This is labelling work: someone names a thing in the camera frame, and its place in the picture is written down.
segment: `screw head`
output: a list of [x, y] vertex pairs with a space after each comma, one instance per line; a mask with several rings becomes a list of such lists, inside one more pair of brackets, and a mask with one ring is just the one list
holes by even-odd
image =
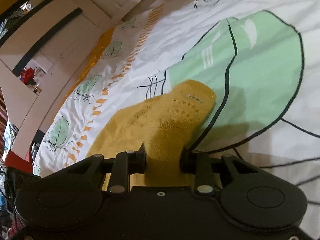
[[197, 191], [200, 193], [210, 193], [213, 191], [213, 187], [211, 187], [210, 185], [201, 185], [197, 187]]
[[110, 187], [109, 191], [114, 194], [120, 194], [124, 192], [124, 187], [121, 185], [113, 185]]

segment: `red object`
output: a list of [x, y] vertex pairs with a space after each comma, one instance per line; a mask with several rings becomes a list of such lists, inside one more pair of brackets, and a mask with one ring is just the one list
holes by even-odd
[[33, 174], [33, 165], [16, 155], [13, 151], [9, 150], [4, 164], [9, 167], [14, 167], [21, 171]]
[[12, 237], [15, 234], [17, 234], [21, 229], [23, 229], [23, 224], [21, 220], [16, 215], [14, 215], [13, 221], [12, 221], [12, 227], [10, 228], [8, 235]]
[[30, 79], [35, 77], [35, 71], [30, 67], [26, 70], [23, 75], [22, 82], [26, 85]]
[[33, 163], [33, 160], [32, 160], [31, 148], [32, 148], [32, 146], [30, 146], [30, 148], [29, 148], [29, 150], [28, 150], [28, 152], [27, 152], [27, 155], [26, 155], [25, 160], [26, 160], [27, 162], [29, 162], [29, 163], [32, 164], [32, 163]]

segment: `white bed frame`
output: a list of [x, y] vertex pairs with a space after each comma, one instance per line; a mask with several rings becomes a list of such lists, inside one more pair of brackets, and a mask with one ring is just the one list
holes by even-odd
[[[38, 4], [43, 0], [33, 1]], [[0, 47], [0, 87], [8, 118], [19, 128], [11, 149], [15, 154], [24, 159], [37, 131], [46, 133], [61, 100], [86, 66], [87, 57], [99, 37], [108, 28], [119, 24], [141, 1], [129, 0], [110, 18], [90, 0], [53, 0], [23, 23]], [[149, 8], [165, 1], [168, 0], [158, 0]], [[32, 57], [47, 72], [38, 96], [12, 70], [41, 37], [77, 8], [82, 13], [60, 29]]]

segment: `white duvet cover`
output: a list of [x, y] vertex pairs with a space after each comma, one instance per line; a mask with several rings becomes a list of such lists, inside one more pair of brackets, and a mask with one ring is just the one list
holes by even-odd
[[320, 0], [175, 0], [115, 28], [65, 101], [34, 172], [86, 157], [117, 110], [186, 79], [217, 94], [191, 149], [237, 155], [297, 184], [320, 237]]

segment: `yellow sock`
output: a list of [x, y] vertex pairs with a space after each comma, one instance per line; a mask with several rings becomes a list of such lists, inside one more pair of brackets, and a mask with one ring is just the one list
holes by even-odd
[[114, 158], [119, 152], [137, 151], [144, 142], [147, 169], [145, 174], [130, 177], [131, 186], [188, 185], [188, 176], [179, 169], [180, 154], [214, 102], [215, 93], [209, 87], [187, 80], [169, 94], [119, 110], [97, 136], [88, 156]]

